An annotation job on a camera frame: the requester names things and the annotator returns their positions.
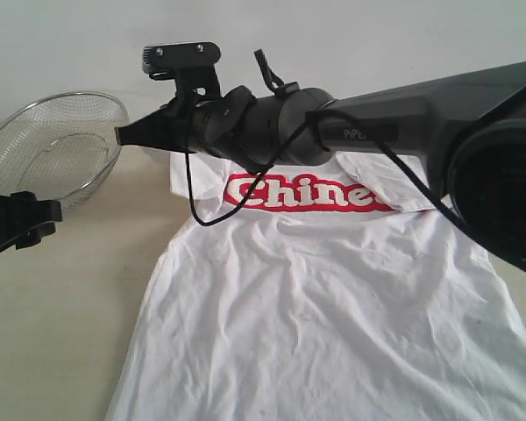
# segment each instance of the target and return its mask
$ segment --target white tabletop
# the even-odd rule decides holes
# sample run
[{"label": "white tabletop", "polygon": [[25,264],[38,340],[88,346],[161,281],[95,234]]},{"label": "white tabletop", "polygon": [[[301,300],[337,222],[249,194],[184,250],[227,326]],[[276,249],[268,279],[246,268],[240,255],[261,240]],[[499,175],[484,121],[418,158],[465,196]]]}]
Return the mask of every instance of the white tabletop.
[{"label": "white tabletop", "polygon": [[[167,164],[124,148],[42,244],[0,254],[0,420],[100,420],[156,260],[188,217]],[[495,262],[526,324],[526,275]]]}]

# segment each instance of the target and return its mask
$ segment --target red logo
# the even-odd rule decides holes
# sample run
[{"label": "red logo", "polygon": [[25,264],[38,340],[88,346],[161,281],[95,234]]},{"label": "red logo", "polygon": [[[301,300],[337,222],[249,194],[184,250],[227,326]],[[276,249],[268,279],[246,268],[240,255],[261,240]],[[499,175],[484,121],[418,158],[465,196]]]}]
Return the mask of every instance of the red logo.
[{"label": "red logo", "polygon": [[[231,175],[224,200],[238,204],[254,180],[255,176],[249,174]],[[362,184],[345,186],[312,174],[298,175],[292,182],[283,175],[266,175],[258,183],[245,207],[274,212],[393,211]]]}]

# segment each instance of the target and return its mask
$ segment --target wire mesh basket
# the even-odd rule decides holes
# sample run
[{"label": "wire mesh basket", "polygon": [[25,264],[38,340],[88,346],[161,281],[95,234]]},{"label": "wire mesh basket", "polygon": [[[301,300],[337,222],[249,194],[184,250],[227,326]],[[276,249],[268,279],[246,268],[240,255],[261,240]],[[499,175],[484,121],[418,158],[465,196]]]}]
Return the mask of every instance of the wire mesh basket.
[{"label": "wire mesh basket", "polygon": [[116,98],[68,92],[27,105],[0,125],[0,195],[31,191],[66,209],[86,200],[113,169],[115,127],[128,114]]}]

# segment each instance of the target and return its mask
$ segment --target white t-shirt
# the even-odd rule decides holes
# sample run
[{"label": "white t-shirt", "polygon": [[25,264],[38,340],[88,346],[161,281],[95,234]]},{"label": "white t-shirt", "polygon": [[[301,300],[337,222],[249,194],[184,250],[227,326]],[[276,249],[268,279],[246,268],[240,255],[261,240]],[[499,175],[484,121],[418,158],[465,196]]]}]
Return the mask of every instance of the white t-shirt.
[{"label": "white t-shirt", "polygon": [[[254,178],[208,156],[192,168],[205,219]],[[187,195],[180,155],[171,182]],[[275,167],[219,225],[184,225],[107,418],[526,420],[526,330],[487,253],[398,168],[340,153]]]}]

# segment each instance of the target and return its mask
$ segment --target white wall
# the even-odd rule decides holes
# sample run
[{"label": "white wall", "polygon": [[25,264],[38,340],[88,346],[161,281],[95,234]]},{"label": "white wall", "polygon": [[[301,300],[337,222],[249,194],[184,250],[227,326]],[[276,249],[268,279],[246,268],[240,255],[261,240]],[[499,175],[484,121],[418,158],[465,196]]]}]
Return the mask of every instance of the white wall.
[{"label": "white wall", "polygon": [[284,79],[355,96],[526,60],[526,0],[0,0],[0,119],[78,89],[139,118],[173,93],[142,74],[142,47],[195,40],[223,50],[224,91],[265,92],[262,47]]}]

